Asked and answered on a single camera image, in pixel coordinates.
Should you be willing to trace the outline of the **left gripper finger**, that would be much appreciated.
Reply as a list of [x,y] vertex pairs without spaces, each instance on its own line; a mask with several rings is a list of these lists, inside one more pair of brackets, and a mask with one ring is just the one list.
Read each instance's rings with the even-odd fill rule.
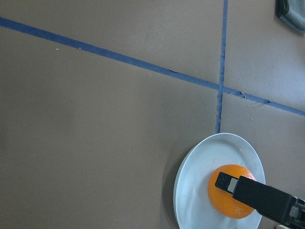
[[285,227],[305,225],[305,201],[293,195],[247,177],[236,178],[224,172],[218,173],[214,185]]

